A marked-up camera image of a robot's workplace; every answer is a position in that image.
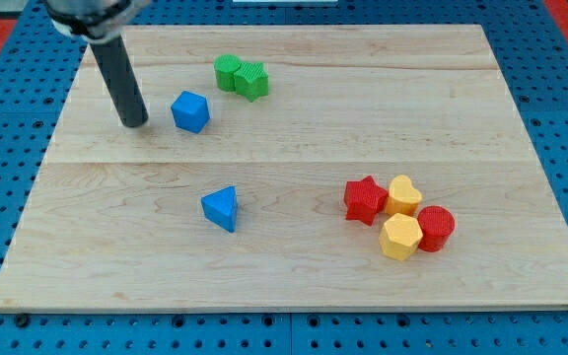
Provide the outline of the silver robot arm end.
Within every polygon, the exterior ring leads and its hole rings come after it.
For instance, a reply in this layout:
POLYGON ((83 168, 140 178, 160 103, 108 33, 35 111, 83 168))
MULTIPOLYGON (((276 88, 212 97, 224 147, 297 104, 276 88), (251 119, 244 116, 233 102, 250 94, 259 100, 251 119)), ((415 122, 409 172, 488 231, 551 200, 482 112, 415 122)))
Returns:
POLYGON ((44 0, 58 32, 88 43, 107 43, 121 35, 151 0, 44 0))

